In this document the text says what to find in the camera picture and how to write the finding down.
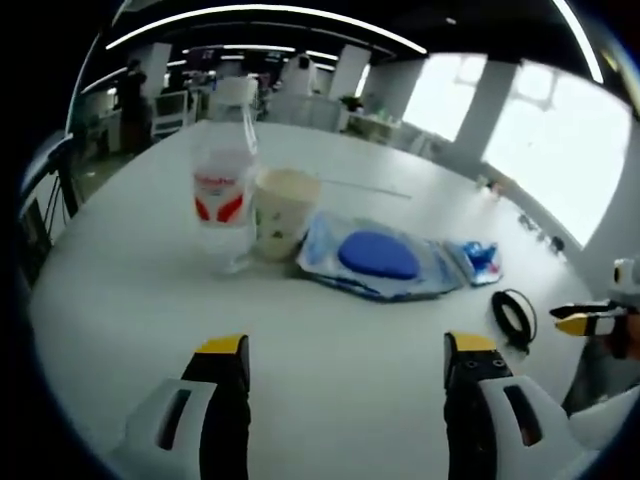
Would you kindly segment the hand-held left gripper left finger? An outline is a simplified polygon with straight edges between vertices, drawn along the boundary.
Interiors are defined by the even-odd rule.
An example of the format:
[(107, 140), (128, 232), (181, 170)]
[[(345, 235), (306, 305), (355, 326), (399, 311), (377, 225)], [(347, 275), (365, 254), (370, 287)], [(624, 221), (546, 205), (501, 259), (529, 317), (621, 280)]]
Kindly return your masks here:
[(247, 479), (249, 336), (212, 338), (131, 412), (111, 454), (121, 479)]

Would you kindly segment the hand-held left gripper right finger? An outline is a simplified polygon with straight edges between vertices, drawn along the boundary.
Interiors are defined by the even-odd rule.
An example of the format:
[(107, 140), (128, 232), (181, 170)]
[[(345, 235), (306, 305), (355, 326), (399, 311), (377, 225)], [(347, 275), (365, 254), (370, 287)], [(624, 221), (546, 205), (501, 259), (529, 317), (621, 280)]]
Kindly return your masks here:
[(447, 332), (444, 356), (450, 479), (575, 479), (598, 456), (574, 436), (560, 404), (513, 374), (491, 339)]

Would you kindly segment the person's right hand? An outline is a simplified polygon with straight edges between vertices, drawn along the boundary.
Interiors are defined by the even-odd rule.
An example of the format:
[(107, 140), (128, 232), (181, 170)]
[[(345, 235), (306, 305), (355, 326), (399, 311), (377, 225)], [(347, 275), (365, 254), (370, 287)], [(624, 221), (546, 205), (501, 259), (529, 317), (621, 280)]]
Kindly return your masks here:
[(639, 359), (639, 313), (617, 317), (605, 345), (616, 359)]

